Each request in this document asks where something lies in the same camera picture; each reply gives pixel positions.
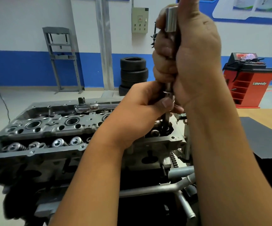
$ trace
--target control panel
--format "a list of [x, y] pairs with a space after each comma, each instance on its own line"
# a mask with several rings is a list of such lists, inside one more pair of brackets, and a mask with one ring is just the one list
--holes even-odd
[[132, 33], [147, 33], [149, 26], [149, 8], [132, 8]]

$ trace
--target orange object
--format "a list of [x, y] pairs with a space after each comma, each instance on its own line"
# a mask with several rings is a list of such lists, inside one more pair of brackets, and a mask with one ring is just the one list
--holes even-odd
[[260, 60], [254, 53], [232, 53], [223, 68], [237, 108], [260, 108], [259, 104], [272, 80], [272, 68], [266, 68]]

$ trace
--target hand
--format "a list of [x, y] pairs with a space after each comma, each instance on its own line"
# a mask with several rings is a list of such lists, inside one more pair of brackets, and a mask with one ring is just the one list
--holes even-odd
[[133, 85], [96, 131], [91, 143], [93, 139], [106, 141], [125, 150], [135, 140], [145, 136], [159, 117], [174, 108], [174, 102], [170, 98], [158, 101], [161, 87], [162, 84], [157, 81]]
[[175, 82], [176, 100], [187, 109], [190, 101], [210, 94], [219, 83], [224, 83], [221, 39], [214, 22], [199, 11], [199, 0], [180, 0], [178, 23], [181, 45], [174, 61], [167, 58], [173, 54], [175, 47], [165, 37], [165, 9], [160, 12], [156, 26], [161, 31], [153, 52], [153, 72], [159, 82]]

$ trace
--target stack of tires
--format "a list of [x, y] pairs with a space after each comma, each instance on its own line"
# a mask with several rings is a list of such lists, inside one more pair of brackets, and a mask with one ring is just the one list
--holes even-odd
[[139, 57], [128, 57], [120, 60], [121, 85], [119, 95], [125, 96], [130, 88], [136, 83], [143, 83], [149, 77], [146, 68], [146, 60]]

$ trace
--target forearm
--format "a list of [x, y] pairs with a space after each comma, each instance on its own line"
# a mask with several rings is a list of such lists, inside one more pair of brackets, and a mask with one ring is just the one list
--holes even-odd
[[123, 151], [93, 138], [54, 215], [53, 225], [117, 225]]
[[185, 108], [203, 225], [270, 225], [272, 189], [225, 82], [215, 84], [212, 93]]

